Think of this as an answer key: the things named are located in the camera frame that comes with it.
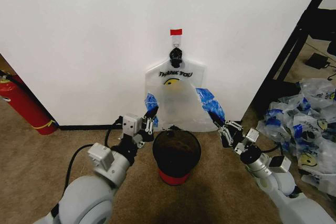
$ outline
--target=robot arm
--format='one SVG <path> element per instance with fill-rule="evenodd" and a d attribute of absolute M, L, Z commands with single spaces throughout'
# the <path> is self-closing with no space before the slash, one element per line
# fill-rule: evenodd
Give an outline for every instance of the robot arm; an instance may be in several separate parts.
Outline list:
<path fill-rule="evenodd" d="M 296 186 L 289 172 L 289 159 L 284 155 L 270 158 L 255 145 L 259 136 L 257 130 L 250 129 L 244 135 L 241 125 L 231 121 L 218 122 L 216 116 L 211 117 L 219 126 L 223 147 L 232 147 L 240 156 L 259 188 L 268 194 L 279 209 L 284 224 L 335 223 L 317 202 L 307 198 Z"/>
<path fill-rule="evenodd" d="M 126 178 L 128 168 L 145 142 L 154 140 L 155 107 L 141 118 L 127 114 L 122 119 L 119 145 L 108 147 L 95 143 L 88 155 L 97 176 L 75 179 L 65 190 L 60 202 L 35 224 L 104 224 L 112 216 L 113 198 Z"/>

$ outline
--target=trash can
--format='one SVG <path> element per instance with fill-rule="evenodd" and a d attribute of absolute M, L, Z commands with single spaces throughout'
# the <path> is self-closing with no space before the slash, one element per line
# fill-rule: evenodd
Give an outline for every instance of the trash can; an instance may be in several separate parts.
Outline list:
<path fill-rule="evenodd" d="M 162 131 L 154 140 L 153 155 L 163 181 L 181 185 L 200 160 L 201 146 L 189 131 Z"/>

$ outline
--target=black baseboard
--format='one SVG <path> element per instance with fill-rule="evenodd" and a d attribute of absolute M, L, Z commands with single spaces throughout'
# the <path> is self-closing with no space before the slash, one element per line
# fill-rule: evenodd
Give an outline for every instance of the black baseboard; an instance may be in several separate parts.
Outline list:
<path fill-rule="evenodd" d="M 111 125 L 60 125 L 59 128 L 61 131 L 108 130 L 111 128 Z"/>

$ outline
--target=yellow label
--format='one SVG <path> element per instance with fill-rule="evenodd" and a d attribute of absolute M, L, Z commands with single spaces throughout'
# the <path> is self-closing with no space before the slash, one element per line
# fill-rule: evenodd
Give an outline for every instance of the yellow label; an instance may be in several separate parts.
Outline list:
<path fill-rule="evenodd" d="M 34 126 L 33 126 L 33 128 L 34 128 L 34 129 L 37 129 L 37 130 L 38 130 L 38 129 L 42 129 L 42 128 L 44 128 L 44 127 L 49 127 L 49 126 L 51 126 L 52 123 L 55 123 L 55 121 L 54 121 L 54 120 L 50 120 L 50 122 L 48 122 L 47 124 L 45 124 L 45 125 L 43 125 L 43 126 L 41 126 L 41 127 L 34 127 Z"/>
<path fill-rule="evenodd" d="M 10 80 L 7 80 L 7 79 L 0 79 L 0 83 L 8 83 L 10 82 Z"/>

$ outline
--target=fire extinguisher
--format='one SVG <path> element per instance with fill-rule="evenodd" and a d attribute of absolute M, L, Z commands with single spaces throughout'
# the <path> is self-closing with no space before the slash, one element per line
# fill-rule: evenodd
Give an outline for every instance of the fire extinguisher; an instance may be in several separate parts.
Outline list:
<path fill-rule="evenodd" d="M 13 107 L 40 134 L 47 135 L 57 130 L 56 122 L 50 118 L 45 109 L 25 86 L 19 76 L 7 76 L 0 79 L 0 96 Z"/>

